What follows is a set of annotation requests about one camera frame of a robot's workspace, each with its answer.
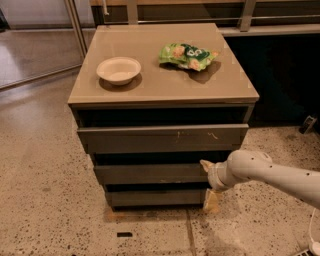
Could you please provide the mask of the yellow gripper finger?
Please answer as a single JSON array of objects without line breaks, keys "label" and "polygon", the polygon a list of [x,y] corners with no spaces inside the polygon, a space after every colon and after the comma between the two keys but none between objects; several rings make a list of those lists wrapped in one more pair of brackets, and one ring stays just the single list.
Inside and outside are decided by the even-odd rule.
[{"label": "yellow gripper finger", "polygon": [[213,170],[214,164],[208,160],[201,160],[200,164],[202,165],[202,168],[209,173],[210,171]]},{"label": "yellow gripper finger", "polygon": [[213,189],[207,189],[205,193],[205,200],[203,203],[203,210],[206,213],[217,213],[219,211],[219,200],[221,194]]}]

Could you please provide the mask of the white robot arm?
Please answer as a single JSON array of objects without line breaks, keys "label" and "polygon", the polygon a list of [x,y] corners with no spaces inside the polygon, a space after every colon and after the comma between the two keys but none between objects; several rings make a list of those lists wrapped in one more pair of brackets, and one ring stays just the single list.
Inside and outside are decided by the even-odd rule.
[{"label": "white robot arm", "polygon": [[201,160],[214,191],[226,191],[235,185],[260,181],[316,209],[320,209],[320,173],[276,164],[264,152],[236,150],[224,162]]}]

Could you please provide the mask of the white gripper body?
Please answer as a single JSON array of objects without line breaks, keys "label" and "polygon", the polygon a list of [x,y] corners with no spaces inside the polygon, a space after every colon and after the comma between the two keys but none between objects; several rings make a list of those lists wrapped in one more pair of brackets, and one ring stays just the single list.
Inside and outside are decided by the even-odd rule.
[{"label": "white gripper body", "polygon": [[211,164],[207,173],[209,184],[214,191],[226,191],[233,187],[232,176],[227,171],[226,162]]}]

